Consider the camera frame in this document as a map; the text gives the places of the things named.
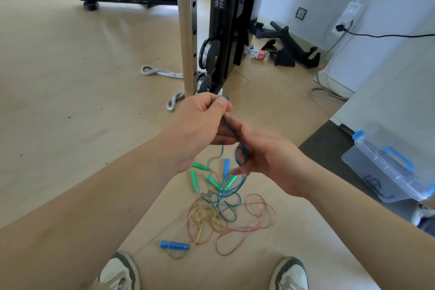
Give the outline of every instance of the light wood floor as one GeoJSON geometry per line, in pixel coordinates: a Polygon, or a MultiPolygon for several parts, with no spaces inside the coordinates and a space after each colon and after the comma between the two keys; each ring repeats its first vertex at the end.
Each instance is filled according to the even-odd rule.
{"type": "MultiPolygon", "coordinates": [[[[183,82],[139,72],[143,64],[181,72],[176,7],[101,4],[84,12],[79,0],[1,1],[4,226],[158,133],[171,117],[166,101],[183,82]]],[[[198,9],[200,43],[208,30],[207,3],[198,1],[198,9]]],[[[246,60],[224,91],[239,119],[301,144],[340,107],[308,94],[315,71],[246,60]]],[[[218,151],[209,147],[198,161],[218,151]]],[[[225,150],[232,154],[233,148],[225,150]]],[[[272,228],[251,234],[229,257],[217,255],[211,241],[173,261],[158,243],[186,240],[186,210],[195,199],[188,175],[175,177],[122,245],[138,264],[142,288],[267,289],[272,270],[289,255],[304,262],[310,289],[377,288],[307,201],[257,174],[242,189],[242,196],[248,193],[274,207],[272,228]]]]}

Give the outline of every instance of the shoe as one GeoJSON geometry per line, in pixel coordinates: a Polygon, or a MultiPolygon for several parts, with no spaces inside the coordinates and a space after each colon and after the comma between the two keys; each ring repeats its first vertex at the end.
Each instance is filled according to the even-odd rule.
{"type": "Polygon", "coordinates": [[[140,290],[139,272],[133,259],[118,251],[103,268],[97,282],[115,290],[140,290]]]}
{"type": "Polygon", "coordinates": [[[269,290],[308,290],[304,264],[297,258],[282,260],[272,274],[269,290]]]}

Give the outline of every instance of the gray rope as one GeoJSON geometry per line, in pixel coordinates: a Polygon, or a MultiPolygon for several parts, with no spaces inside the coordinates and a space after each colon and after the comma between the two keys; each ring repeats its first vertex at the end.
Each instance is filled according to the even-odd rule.
{"type": "MultiPolygon", "coordinates": [[[[142,66],[142,68],[140,69],[140,72],[145,75],[152,75],[152,74],[158,74],[158,75],[162,75],[162,76],[166,76],[166,77],[171,77],[171,78],[183,78],[183,74],[181,73],[176,73],[176,72],[172,72],[166,69],[161,69],[161,68],[153,68],[150,67],[149,65],[144,65],[142,66]]],[[[175,104],[178,100],[181,100],[182,98],[184,98],[184,92],[179,92],[179,93],[175,93],[174,95],[172,95],[172,99],[169,100],[166,104],[166,109],[167,110],[174,110],[175,109],[175,104]]]]}

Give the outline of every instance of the blue cord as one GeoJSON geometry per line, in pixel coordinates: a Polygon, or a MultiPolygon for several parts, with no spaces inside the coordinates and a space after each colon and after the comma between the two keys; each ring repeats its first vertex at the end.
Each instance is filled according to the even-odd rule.
{"type": "MultiPolygon", "coordinates": [[[[236,163],[239,166],[243,166],[246,164],[247,159],[248,159],[248,150],[246,148],[246,145],[244,144],[244,142],[242,141],[240,136],[236,133],[236,130],[228,123],[225,116],[222,116],[222,120],[224,121],[225,125],[231,130],[231,132],[235,135],[236,139],[240,142],[239,146],[237,146],[236,150],[234,151],[234,158],[236,160],[236,163]],[[238,152],[240,152],[244,158],[244,160],[242,162],[239,161],[239,158],[237,156],[238,152]]],[[[222,150],[220,151],[220,155],[210,158],[207,162],[207,166],[210,167],[210,162],[213,160],[219,159],[223,153],[224,153],[224,146],[222,145],[222,150]]],[[[204,201],[212,204],[214,209],[217,209],[217,211],[219,212],[219,215],[221,216],[221,218],[223,220],[225,220],[226,222],[234,222],[237,220],[237,214],[236,214],[234,208],[239,206],[242,203],[242,198],[240,197],[240,195],[237,192],[239,191],[239,189],[242,187],[242,185],[246,181],[246,178],[247,178],[247,175],[244,174],[242,176],[242,181],[236,187],[234,187],[232,189],[226,190],[224,192],[217,192],[217,193],[212,193],[212,194],[201,193],[201,197],[204,201]],[[211,199],[212,196],[214,196],[214,195],[216,195],[216,200],[211,199]],[[224,200],[226,198],[231,197],[232,195],[237,196],[237,198],[238,198],[237,204],[230,204],[226,200],[224,200]],[[227,207],[225,210],[230,210],[234,214],[234,219],[229,220],[223,215],[222,211],[220,210],[220,203],[222,200],[227,207]]]]}

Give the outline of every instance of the clear plastic container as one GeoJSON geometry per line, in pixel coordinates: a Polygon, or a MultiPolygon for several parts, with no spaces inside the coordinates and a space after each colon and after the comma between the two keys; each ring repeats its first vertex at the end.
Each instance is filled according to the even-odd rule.
{"type": "Polygon", "coordinates": [[[435,167],[428,154],[378,126],[358,131],[352,138],[355,147],[342,160],[382,201],[422,201],[435,192],[435,167]]]}

